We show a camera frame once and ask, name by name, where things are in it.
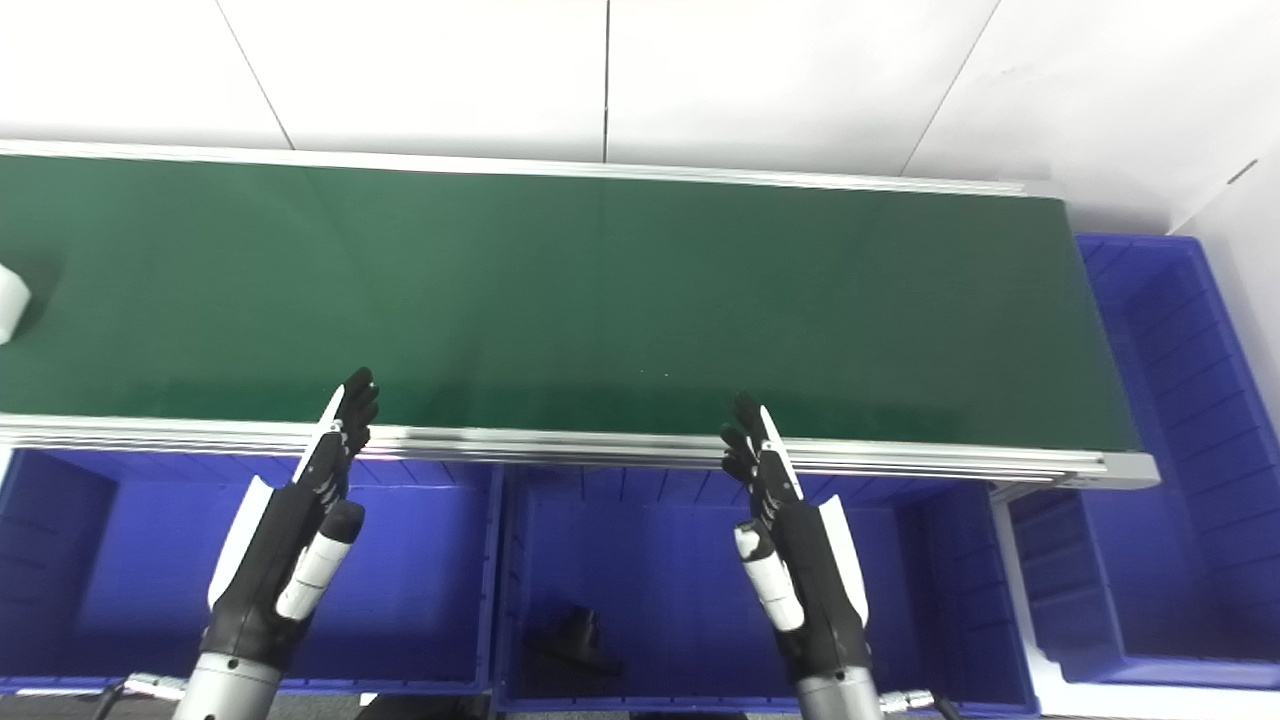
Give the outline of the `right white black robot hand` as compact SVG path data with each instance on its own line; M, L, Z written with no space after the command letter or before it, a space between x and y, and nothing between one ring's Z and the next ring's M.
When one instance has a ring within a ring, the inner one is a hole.
M869 669L869 603L841 498L805 497L786 443L756 398L737 393L732 414L719 429L721 465L748 491L750 512L733 542L790 679Z

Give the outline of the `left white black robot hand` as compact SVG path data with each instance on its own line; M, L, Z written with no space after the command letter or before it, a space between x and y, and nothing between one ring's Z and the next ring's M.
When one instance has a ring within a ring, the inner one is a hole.
M212 597L202 655L288 669L320 598L364 528L349 470L371 437L379 386L362 366L330 397L292 479L265 487L239 561Z

